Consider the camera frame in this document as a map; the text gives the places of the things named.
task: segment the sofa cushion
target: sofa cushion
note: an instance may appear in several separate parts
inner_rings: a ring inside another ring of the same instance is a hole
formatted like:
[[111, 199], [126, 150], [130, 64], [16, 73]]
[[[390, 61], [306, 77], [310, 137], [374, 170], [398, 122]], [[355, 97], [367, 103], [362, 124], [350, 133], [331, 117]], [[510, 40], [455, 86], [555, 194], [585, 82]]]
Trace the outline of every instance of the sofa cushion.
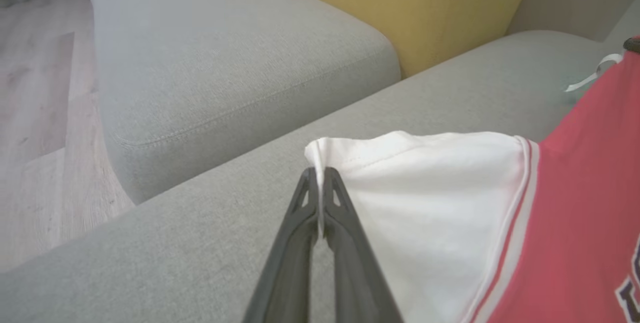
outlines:
[[374, 28], [318, 0], [92, 0], [110, 161], [141, 203], [400, 80]]
[[[0, 277], [0, 321], [238, 322], [318, 137], [496, 131], [542, 140], [599, 45], [501, 38], [270, 141]], [[333, 322], [333, 257], [313, 257], [311, 318]]]

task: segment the white t-shirt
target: white t-shirt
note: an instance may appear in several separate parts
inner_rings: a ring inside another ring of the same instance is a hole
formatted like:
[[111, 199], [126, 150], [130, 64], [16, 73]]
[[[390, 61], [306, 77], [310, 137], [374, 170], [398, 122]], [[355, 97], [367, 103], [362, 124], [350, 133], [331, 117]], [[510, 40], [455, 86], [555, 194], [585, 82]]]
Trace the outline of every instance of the white t-shirt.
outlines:
[[530, 141], [500, 133], [320, 138], [304, 155], [338, 170], [404, 321], [471, 320], [498, 268], [530, 176]]

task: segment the white tag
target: white tag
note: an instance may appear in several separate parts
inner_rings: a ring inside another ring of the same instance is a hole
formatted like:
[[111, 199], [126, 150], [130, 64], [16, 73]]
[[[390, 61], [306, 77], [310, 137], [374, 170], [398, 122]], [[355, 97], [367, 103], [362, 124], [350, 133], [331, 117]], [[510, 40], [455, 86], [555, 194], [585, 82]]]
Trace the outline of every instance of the white tag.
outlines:
[[565, 92], [573, 92], [576, 89], [584, 86], [585, 84], [591, 82], [594, 79], [597, 79], [598, 77], [601, 76], [602, 74], [602, 64], [606, 63], [606, 62], [610, 62], [613, 61], [616, 64], [620, 63], [622, 61], [622, 54], [609, 54], [606, 57], [602, 58], [602, 60], [600, 61], [600, 63], [598, 63], [598, 67], [596, 68], [596, 72], [593, 73], [592, 75], [589, 75], [588, 77], [586, 77], [586, 79], [583, 79], [582, 81], [576, 83], [576, 84], [571, 84], [570, 86], [568, 86], [565, 90]]

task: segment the wooden floor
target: wooden floor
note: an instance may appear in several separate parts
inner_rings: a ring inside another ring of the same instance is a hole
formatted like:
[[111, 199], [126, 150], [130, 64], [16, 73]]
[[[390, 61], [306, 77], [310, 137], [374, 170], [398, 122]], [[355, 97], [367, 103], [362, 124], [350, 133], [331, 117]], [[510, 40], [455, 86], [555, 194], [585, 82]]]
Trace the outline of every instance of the wooden floor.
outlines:
[[107, 159], [89, 0], [0, 10], [0, 272], [133, 207]]

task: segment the garment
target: garment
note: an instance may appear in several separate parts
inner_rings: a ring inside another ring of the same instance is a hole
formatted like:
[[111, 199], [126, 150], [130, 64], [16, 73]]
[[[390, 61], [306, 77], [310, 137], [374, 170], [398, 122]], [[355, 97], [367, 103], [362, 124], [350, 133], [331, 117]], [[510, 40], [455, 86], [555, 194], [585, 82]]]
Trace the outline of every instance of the garment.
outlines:
[[540, 144], [392, 132], [305, 156], [340, 172], [407, 323], [638, 322], [639, 143], [626, 52]]

